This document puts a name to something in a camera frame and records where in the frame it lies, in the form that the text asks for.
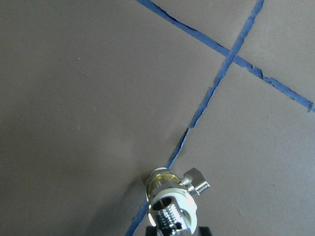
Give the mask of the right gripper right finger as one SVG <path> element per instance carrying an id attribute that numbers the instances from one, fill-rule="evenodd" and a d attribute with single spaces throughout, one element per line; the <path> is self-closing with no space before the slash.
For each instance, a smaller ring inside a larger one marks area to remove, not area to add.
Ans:
<path id="1" fill-rule="evenodd" d="M 198 227 L 198 236 L 212 236 L 212 232 L 209 227 Z"/>

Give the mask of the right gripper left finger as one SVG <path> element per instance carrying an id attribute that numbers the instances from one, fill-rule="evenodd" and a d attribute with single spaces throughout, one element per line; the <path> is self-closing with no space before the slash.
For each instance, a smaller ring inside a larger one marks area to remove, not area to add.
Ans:
<path id="1" fill-rule="evenodd" d="M 154 226 L 147 226 L 145 236 L 158 236 L 158 229 Z"/>

